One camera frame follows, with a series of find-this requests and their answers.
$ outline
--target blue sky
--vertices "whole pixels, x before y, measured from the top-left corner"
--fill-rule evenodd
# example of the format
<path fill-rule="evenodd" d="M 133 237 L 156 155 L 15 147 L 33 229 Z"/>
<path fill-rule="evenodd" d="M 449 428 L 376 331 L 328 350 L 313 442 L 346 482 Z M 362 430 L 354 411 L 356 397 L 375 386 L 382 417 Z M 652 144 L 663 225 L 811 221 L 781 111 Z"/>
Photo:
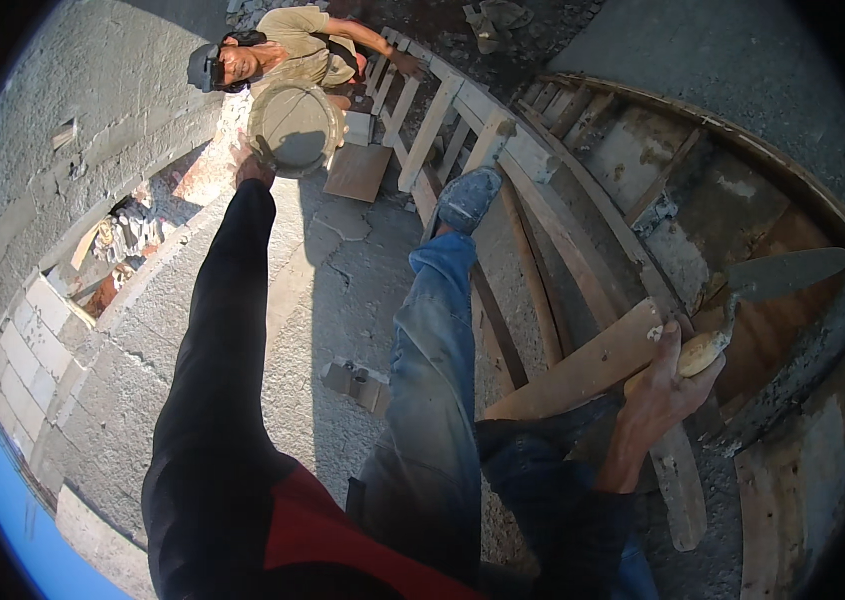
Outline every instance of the blue sky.
<path fill-rule="evenodd" d="M 16 470 L 0 434 L 0 525 L 32 581 L 50 600 L 129 598 L 69 547 Z"/>

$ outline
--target trowel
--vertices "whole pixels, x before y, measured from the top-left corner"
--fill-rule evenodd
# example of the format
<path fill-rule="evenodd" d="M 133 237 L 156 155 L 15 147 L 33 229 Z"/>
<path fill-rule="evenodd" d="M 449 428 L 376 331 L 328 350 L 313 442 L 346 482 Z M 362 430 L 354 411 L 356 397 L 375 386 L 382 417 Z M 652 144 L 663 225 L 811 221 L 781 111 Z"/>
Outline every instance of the trowel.
<path fill-rule="evenodd" d="M 740 300 L 751 303 L 771 300 L 822 282 L 845 269 L 845 248 L 816 247 L 785 254 L 753 258 L 730 265 L 724 271 L 729 295 L 725 320 L 719 329 L 706 331 L 682 345 L 677 373 L 691 378 L 713 364 L 719 353 L 733 340 L 736 309 Z M 623 392 L 630 392 L 646 373 L 644 368 L 626 382 Z"/>

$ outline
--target wooden handle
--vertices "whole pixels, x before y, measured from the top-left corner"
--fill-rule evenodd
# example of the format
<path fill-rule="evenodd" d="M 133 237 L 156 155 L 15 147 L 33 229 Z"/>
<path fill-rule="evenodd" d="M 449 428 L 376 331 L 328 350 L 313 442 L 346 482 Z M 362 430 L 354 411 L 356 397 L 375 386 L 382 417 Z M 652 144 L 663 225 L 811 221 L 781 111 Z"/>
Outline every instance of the wooden handle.
<path fill-rule="evenodd" d="M 722 331 L 706 331 L 700 333 L 682 345 L 679 350 L 679 362 L 676 365 L 676 373 L 681 378 L 691 378 L 701 373 L 706 367 L 713 364 L 719 353 L 726 350 L 731 337 Z M 632 390 L 640 383 L 648 370 L 648 366 L 636 373 L 626 381 L 622 387 L 623 394 L 628 399 Z"/>

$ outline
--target hand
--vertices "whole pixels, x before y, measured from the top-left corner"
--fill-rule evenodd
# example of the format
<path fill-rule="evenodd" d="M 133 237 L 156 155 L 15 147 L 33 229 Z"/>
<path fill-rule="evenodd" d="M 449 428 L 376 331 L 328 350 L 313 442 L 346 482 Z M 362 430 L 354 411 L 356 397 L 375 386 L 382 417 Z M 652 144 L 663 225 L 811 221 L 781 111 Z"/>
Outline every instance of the hand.
<path fill-rule="evenodd" d="M 618 422 L 631 429 L 632 442 L 646 451 L 669 429 L 696 412 L 726 365 L 726 356 L 720 353 L 698 374 L 680 377 L 676 372 L 680 340 L 680 324 L 670 320 L 656 343 L 656 358 L 619 411 Z"/>
<path fill-rule="evenodd" d="M 235 187 L 239 187 L 246 180 L 260 180 L 266 189 L 271 188 L 276 179 L 273 167 L 266 164 L 261 153 L 253 148 L 249 138 L 241 130 L 237 134 L 237 140 L 238 145 L 229 146 L 233 162 L 228 165 L 228 170 L 235 174 Z"/>
<path fill-rule="evenodd" d="M 419 80 L 423 78 L 423 68 L 420 66 L 420 60 L 416 56 L 403 54 L 399 50 L 392 50 L 389 60 L 395 65 L 399 73 L 415 77 Z"/>

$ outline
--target cap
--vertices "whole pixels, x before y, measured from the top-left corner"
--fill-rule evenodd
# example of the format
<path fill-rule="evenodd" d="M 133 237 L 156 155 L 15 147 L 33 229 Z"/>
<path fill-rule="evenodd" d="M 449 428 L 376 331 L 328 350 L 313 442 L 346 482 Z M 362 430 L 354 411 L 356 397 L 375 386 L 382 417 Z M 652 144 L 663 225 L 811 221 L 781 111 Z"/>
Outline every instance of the cap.
<path fill-rule="evenodd" d="M 204 44 L 189 54 L 189 84 L 203 92 L 218 90 L 221 84 L 222 65 L 219 63 L 219 46 Z"/>

